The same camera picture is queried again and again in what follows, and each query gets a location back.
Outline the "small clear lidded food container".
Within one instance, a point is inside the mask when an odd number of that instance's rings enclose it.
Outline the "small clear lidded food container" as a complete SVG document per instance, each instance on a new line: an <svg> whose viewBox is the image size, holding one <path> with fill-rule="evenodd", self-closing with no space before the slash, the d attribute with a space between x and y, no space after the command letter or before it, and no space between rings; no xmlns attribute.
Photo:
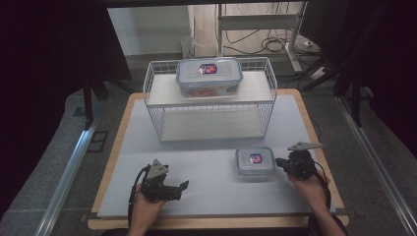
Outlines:
<svg viewBox="0 0 417 236"><path fill-rule="evenodd" d="M235 160L237 174L245 181L265 182L275 173L274 155L269 147L239 147Z"/></svg>

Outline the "white metal desk frame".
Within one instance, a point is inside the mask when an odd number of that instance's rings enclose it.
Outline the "white metal desk frame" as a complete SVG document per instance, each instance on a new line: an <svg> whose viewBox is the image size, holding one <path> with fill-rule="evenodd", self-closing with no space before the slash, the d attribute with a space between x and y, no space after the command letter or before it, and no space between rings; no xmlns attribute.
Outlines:
<svg viewBox="0 0 417 236"><path fill-rule="evenodd" d="M294 46L301 27L307 2L304 1L296 14L227 16L222 14L223 4L217 4L217 51L223 56L223 32L225 30L292 30L284 49L295 73L301 73L301 65L296 58Z"/></svg>

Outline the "large clear lidded food container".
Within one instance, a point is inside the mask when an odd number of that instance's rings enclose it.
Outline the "large clear lidded food container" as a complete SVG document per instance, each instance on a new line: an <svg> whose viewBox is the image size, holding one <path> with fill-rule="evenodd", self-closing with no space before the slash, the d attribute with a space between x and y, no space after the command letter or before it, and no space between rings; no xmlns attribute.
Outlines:
<svg viewBox="0 0 417 236"><path fill-rule="evenodd" d="M176 68L176 83L186 98L234 96L242 80L235 57L187 59Z"/></svg>

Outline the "black floor bracket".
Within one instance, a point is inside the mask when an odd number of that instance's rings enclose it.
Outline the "black floor bracket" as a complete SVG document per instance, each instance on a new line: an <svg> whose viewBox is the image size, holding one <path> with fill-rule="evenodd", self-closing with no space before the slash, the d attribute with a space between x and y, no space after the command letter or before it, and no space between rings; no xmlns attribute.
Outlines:
<svg viewBox="0 0 417 236"><path fill-rule="evenodd" d="M95 131L89 142L87 152L100 153L103 152L108 137L107 131Z"/></svg>

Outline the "clear plastic bag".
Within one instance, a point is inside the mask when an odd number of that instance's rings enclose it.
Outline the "clear plastic bag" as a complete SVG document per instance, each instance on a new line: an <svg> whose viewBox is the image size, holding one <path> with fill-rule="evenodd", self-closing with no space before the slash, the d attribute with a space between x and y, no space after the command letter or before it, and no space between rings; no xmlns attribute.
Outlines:
<svg viewBox="0 0 417 236"><path fill-rule="evenodd" d="M197 43L191 35L183 35L180 38L182 57L184 59L191 59L196 56L196 47L204 48L203 45Z"/></svg>

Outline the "white wire shelf rack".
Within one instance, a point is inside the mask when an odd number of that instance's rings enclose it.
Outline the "white wire shelf rack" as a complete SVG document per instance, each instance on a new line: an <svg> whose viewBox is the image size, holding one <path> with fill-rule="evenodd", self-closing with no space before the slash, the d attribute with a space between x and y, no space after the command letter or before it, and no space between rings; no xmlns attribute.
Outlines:
<svg viewBox="0 0 417 236"><path fill-rule="evenodd" d="M234 96L186 98L176 83L182 60L149 63L144 100L162 142L262 139L277 93L266 57L237 58L243 80Z"/></svg>

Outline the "white cabinet panel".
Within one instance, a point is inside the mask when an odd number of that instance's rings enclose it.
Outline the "white cabinet panel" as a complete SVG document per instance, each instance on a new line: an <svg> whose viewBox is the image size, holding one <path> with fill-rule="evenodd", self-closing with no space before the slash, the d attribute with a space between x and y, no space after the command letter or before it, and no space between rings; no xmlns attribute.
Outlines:
<svg viewBox="0 0 417 236"><path fill-rule="evenodd" d="M188 6L107 10L125 56L180 53L180 39L191 34Z"/></svg>

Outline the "white power strip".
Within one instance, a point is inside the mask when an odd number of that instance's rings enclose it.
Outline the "white power strip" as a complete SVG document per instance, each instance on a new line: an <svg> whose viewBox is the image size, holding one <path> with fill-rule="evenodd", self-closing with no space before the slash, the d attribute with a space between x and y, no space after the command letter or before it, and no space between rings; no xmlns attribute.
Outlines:
<svg viewBox="0 0 417 236"><path fill-rule="evenodd" d="M316 72L314 72L311 75L310 79L312 81L315 81L315 80L319 79L320 77L322 77L327 72L328 72L328 68L327 67L320 67Z"/></svg>

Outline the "person's right hand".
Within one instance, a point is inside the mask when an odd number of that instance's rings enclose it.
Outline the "person's right hand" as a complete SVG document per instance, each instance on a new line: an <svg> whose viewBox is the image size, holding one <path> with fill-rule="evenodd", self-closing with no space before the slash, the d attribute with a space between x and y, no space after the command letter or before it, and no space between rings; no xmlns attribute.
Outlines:
<svg viewBox="0 0 417 236"><path fill-rule="evenodd" d="M306 180L299 180L289 175L288 180L295 186L314 215L329 213L325 190L316 176L311 176Z"/></svg>

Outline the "black curtain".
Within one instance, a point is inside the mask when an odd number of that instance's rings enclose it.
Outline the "black curtain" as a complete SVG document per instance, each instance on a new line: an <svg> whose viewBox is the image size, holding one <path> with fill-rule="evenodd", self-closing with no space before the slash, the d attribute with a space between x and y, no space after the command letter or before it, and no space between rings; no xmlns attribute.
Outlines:
<svg viewBox="0 0 417 236"><path fill-rule="evenodd" d="M417 0L309 0L300 32L339 74L334 93L356 81L370 106L417 157Z"/></svg>
<svg viewBox="0 0 417 236"><path fill-rule="evenodd" d="M0 217L86 80L129 79L109 13L72 0L0 0Z"/></svg>

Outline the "person's left hand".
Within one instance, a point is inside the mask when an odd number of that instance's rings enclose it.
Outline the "person's left hand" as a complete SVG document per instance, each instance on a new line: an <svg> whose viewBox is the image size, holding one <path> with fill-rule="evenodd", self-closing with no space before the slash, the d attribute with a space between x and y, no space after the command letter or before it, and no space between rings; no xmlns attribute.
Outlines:
<svg viewBox="0 0 417 236"><path fill-rule="evenodd" d="M142 193L142 185L136 187L133 203L131 226L133 228L150 228L157 220L165 201L151 202Z"/></svg>

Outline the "pale grey table mat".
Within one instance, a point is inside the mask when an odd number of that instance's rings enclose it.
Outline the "pale grey table mat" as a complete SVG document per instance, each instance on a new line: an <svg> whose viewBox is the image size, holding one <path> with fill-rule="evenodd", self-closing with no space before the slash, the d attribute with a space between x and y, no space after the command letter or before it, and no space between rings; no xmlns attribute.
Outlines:
<svg viewBox="0 0 417 236"><path fill-rule="evenodd" d="M267 177L241 176L236 167L235 151L240 147L269 147L276 157L285 158L288 147L309 140L293 95L280 95L276 99L266 137L262 140L185 143L162 143L145 103L136 99L97 215L125 216L139 171L154 159L169 166L166 185L189 182L179 201L165 205L164 216L307 214L309 207L282 169L275 169Z"/></svg>

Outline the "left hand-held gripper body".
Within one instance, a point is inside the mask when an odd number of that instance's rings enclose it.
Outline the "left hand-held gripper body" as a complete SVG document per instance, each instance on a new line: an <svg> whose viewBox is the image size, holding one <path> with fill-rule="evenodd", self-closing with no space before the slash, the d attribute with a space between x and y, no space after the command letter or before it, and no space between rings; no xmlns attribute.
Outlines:
<svg viewBox="0 0 417 236"><path fill-rule="evenodd" d="M182 192L178 187L163 184L166 175L163 175L164 165L155 159L146 167L146 175L142 180L142 193L151 202L180 200Z"/></svg>

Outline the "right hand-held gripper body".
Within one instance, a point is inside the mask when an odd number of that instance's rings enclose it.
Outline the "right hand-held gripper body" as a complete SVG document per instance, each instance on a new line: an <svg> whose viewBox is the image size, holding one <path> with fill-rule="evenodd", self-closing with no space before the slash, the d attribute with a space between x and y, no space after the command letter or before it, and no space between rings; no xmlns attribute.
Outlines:
<svg viewBox="0 0 417 236"><path fill-rule="evenodd" d="M310 154L310 149L321 148L322 144L298 142L288 148L288 167L284 171L299 179L306 180L317 173L316 162Z"/></svg>

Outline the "black tripod stand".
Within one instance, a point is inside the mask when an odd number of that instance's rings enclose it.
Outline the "black tripod stand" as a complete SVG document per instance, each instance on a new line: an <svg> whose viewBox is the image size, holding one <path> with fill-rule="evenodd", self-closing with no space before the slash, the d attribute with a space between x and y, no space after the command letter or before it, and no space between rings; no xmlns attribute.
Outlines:
<svg viewBox="0 0 417 236"><path fill-rule="evenodd" d="M348 89L351 89L350 115L355 124L361 127L360 101L363 97L361 94L362 82L359 76L359 56L359 52L352 52L343 63L303 86L301 91L311 90L329 79L338 77L332 88L332 92L336 96L344 96Z"/></svg>
<svg viewBox="0 0 417 236"><path fill-rule="evenodd" d="M105 100L108 95L109 91L105 86L105 82L109 82L112 85L126 91L127 93L134 93L135 90L128 85L122 83L119 80L116 80L113 77L105 75L103 73L94 73L94 74L87 74L84 78L84 105L85 105L85 112L86 112L86 124L85 129L88 130L94 121L93 109L92 109L92 96L98 100Z"/></svg>

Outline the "aluminium rail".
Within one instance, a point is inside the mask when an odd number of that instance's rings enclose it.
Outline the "aluminium rail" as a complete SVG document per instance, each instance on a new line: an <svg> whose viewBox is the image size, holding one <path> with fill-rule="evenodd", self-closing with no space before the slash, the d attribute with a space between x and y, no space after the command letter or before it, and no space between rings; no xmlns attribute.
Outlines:
<svg viewBox="0 0 417 236"><path fill-rule="evenodd" d="M362 127L358 126L352 118L351 108L348 103L340 97L335 99L340 106L343 116L349 125L355 139L357 140L361 150L370 162L376 178L380 182L391 206L393 207L399 221L406 231L407 236L417 236L417 217L412 212L409 204L400 193L394 182L390 178L386 168L380 160L380 157L372 147L368 137Z"/></svg>
<svg viewBox="0 0 417 236"><path fill-rule="evenodd" d="M66 168L63 171L60 181L58 182L58 185L33 236L51 235L58 216L74 183L75 177L81 166L85 153L87 152L89 142L95 131L96 125L97 120L94 119L93 121L89 122L89 125L81 132L81 135L70 156Z"/></svg>

